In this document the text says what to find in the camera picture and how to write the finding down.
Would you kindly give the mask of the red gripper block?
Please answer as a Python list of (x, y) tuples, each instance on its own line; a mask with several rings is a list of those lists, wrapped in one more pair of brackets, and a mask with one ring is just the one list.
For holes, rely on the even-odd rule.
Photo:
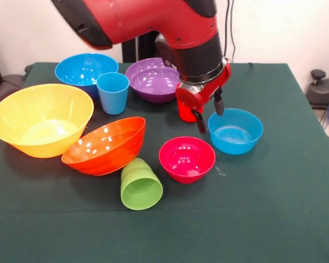
[(186, 107), (192, 109), (198, 129), (201, 134), (208, 131), (206, 121), (200, 110), (211, 98), (214, 99), (214, 106), (217, 115), (224, 114), (224, 104), (222, 101), (222, 87), (231, 76), (231, 67), (227, 61), (223, 61), (222, 71), (208, 82), (191, 84), (180, 82), (176, 88), (177, 99)]

